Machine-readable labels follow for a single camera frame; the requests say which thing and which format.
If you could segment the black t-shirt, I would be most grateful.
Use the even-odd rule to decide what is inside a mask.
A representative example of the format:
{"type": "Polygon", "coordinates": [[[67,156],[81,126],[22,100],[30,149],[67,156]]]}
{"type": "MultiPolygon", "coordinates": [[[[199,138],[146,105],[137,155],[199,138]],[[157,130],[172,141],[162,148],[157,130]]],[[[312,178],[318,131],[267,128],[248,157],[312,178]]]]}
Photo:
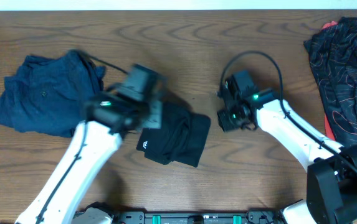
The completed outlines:
{"type": "Polygon", "coordinates": [[[210,126],[210,117],[164,103],[161,128],[143,129],[136,149],[162,165],[177,161],[197,167],[210,126]]]}

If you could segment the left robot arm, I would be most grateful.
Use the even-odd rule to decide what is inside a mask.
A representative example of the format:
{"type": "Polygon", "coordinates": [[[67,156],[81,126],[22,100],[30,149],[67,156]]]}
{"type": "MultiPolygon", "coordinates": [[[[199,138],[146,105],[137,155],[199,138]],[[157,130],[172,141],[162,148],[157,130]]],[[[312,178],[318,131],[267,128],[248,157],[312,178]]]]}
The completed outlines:
{"type": "Polygon", "coordinates": [[[126,133],[159,129],[166,78],[134,64],[114,83],[84,104],[85,118],[50,178],[16,223],[71,223],[87,190],[126,133]]]}

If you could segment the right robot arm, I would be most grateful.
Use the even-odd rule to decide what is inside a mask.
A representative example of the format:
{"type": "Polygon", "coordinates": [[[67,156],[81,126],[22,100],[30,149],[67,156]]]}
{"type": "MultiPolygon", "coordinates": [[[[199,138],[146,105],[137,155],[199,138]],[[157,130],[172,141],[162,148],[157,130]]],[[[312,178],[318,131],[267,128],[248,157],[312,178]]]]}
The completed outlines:
{"type": "Polygon", "coordinates": [[[294,112],[272,89],[259,90],[246,71],[222,77],[218,111],[223,131],[260,128],[279,141],[307,173],[307,197],[281,209],[276,223],[357,220],[357,146],[344,147],[294,112]]]}

